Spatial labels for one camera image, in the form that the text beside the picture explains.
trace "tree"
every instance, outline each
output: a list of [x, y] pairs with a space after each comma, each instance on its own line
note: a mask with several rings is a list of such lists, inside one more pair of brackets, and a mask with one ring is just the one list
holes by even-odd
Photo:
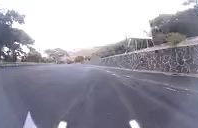
[[60, 63], [64, 57], [69, 56], [68, 52], [61, 48], [47, 49], [45, 53], [56, 63]]
[[187, 3], [185, 5], [194, 4], [194, 7], [174, 15], [163, 14], [150, 21], [155, 44], [165, 43], [166, 39], [163, 37], [168, 33], [179, 33], [186, 37], [198, 36], [198, 0], [188, 0]]
[[22, 62], [45, 62], [44, 58], [42, 58], [41, 53], [39, 53], [36, 49], [29, 47], [30, 51], [28, 54], [22, 56]]
[[15, 10], [0, 8], [0, 61], [7, 60], [8, 55], [12, 55], [13, 61], [16, 61], [18, 53], [22, 53], [21, 45], [33, 44], [33, 39], [23, 30], [12, 28], [14, 22], [24, 24], [24, 18], [25, 15], [21, 15]]
[[84, 57], [83, 56], [77, 56], [75, 58], [75, 63], [83, 63], [84, 62]]

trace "green foliage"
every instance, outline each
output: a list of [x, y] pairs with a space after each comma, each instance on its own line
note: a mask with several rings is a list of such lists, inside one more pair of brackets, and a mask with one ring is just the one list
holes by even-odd
[[161, 33], [166, 35], [173, 32], [186, 37], [198, 36], [198, 0], [188, 0], [186, 3], [185, 5], [193, 4], [194, 7], [175, 15], [163, 14], [150, 21], [154, 40], [159, 40], [156, 39], [157, 34]]
[[24, 24], [24, 18], [25, 15], [15, 10], [0, 8], [0, 61], [16, 61], [17, 56], [24, 53], [21, 46], [34, 43], [23, 30], [12, 28], [14, 22]]
[[181, 41], [185, 40], [186, 36], [180, 33], [168, 33], [166, 35], [166, 42], [171, 42], [172, 45], [177, 45]]
[[101, 47], [92, 55], [96, 55], [96, 56], [100, 56], [104, 58], [104, 57], [108, 57], [112, 55], [122, 54], [127, 51], [127, 47], [128, 47], [128, 41], [123, 40], [115, 44], [110, 44], [110, 45]]
[[76, 63], [83, 63], [84, 57], [83, 56], [77, 56], [74, 60]]
[[47, 49], [44, 52], [56, 63], [60, 63], [63, 57], [69, 56], [67, 51], [60, 48]]
[[42, 58], [41, 53], [39, 53], [36, 49], [30, 47], [30, 51], [28, 54], [22, 56], [22, 62], [46, 62], [45, 58]]

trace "white lane marking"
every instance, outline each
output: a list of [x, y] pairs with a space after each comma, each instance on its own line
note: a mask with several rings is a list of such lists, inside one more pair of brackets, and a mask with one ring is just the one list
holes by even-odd
[[30, 112], [27, 113], [27, 118], [26, 118], [23, 128], [37, 128], [31, 117]]
[[61, 122], [59, 123], [58, 128], [66, 128], [66, 126], [67, 126], [67, 123], [66, 123], [65, 121], [61, 121]]
[[136, 120], [130, 120], [129, 125], [131, 128], [140, 128], [139, 124], [136, 122]]
[[170, 91], [177, 91], [177, 90], [175, 90], [173, 88], [165, 88], [165, 89], [170, 90]]

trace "sky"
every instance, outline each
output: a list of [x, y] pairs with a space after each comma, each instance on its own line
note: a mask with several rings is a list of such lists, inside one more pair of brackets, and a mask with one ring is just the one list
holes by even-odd
[[145, 36], [149, 20], [183, 10], [184, 0], [0, 0], [25, 14], [24, 29], [39, 50], [103, 46]]

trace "vegetation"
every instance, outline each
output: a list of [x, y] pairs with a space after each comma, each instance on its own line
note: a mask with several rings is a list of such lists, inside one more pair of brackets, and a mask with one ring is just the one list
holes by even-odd
[[172, 45], [177, 45], [185, 39], [186, 36], [180, 33], [168, 33], [166, 35], [166, 42], [170, 42]]
[[69, 57], [69, 54], [67, 51], [55, 48], [55, 49], [47, 49], [45, 50], [45, 53], [48, 55], [51, 61], [54, 61], [55, 63], [66, 63], [67, 57]]
[[5, 10], [0, 8], [0, 62], [16, 62], [17, 57], [24, 54], [21, 46], [31, 45], [34, 40], [23, 30], [13, 28], [16, 22], [24, 24], [25, 15], [21, 15], [15, 10]]
[[198, 0], [188, 0], [184, 5], [194, 5], [193, 8], [178, 12], [175, 15], [162, 14], [150, 21], [154, 43], [159, 45], [170, 40], [170, 34], [183, 37], [198, 36]]
[[83, 56], [77, 56], [75, 57], [75, 63], [83, 63], [84, 62], [84, 57]]
[[104, 47], [101, 47], [99, 50], [94, 52], [92, 56], [108, 57], [116, 54], [122, 54], [127, 51], [128, 41], [123, 40], [115, 44], [110, 44]]

